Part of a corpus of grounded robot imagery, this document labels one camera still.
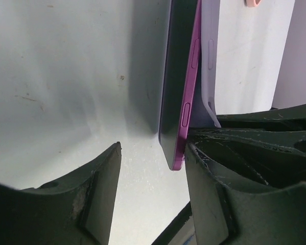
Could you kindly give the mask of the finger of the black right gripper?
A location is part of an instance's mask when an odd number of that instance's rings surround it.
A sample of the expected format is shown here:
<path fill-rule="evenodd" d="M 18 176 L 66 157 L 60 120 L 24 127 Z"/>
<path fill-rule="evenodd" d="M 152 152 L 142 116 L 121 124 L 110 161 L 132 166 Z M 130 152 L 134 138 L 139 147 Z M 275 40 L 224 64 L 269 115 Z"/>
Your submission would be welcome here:
<path fill-rule="evenodd" d="M 306 131 L 306 104 L 246 114 L 218 115 L 223 128 Z"/>
<path fill-rule="evenodd" d="M 209 159 L 269 186 L 306 181 L 306 130 L 193 130 L 187 137 Z"/>

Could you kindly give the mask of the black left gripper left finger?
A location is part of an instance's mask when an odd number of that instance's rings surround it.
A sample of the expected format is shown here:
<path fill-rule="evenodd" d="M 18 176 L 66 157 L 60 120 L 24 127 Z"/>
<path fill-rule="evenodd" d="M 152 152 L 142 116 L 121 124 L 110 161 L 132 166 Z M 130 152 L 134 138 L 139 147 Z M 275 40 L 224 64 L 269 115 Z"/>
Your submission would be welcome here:
<path fill-rule="evenodd" d="M 121 144 L 38 188 L 0 184 L 0 244 L 108 244 Z"/>

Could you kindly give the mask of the pink phone case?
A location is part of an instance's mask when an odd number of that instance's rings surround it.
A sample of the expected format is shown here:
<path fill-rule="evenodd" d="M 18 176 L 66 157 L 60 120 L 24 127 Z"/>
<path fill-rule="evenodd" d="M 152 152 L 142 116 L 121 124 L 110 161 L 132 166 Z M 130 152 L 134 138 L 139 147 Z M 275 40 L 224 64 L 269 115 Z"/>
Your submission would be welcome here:
<path fill-rule="evenodd" d="M 257 7 L 262 0 L 246 0 L 246 5 L 249 8 Z"/>

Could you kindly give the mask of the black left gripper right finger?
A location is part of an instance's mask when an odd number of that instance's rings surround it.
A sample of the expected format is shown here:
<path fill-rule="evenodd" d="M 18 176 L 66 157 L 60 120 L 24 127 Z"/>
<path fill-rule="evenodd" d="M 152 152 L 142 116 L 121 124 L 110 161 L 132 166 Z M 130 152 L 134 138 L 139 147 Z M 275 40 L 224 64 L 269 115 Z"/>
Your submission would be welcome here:
<path fill-rule="evenodd" d="M 254 182 L 191 143 L 185 168 L 198 244 L 306 244 L 306 182 Z"/>

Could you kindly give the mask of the lilac silicone phone case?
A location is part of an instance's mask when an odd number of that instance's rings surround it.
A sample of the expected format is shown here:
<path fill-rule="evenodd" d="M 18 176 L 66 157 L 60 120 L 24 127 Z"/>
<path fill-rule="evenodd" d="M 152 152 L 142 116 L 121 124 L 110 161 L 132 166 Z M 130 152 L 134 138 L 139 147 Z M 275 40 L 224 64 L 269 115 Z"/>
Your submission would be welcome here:
<path fill-rule="evenodd" d="M 220 1 L 198 1 L 191 68 L 197 73 L 190 127 L 220 127 L 215 110 L 216 62 Z"/>

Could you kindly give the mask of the phone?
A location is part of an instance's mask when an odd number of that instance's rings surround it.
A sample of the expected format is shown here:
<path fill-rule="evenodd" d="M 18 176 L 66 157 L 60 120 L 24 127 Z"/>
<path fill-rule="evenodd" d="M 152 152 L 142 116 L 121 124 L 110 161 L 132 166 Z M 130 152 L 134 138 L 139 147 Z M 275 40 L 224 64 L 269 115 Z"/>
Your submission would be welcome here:
<path fill-rule="evenodd" d="M 201 54 L 201 1 L 172 1 L 161 96 L 159 142 L 180 170 Z"/>

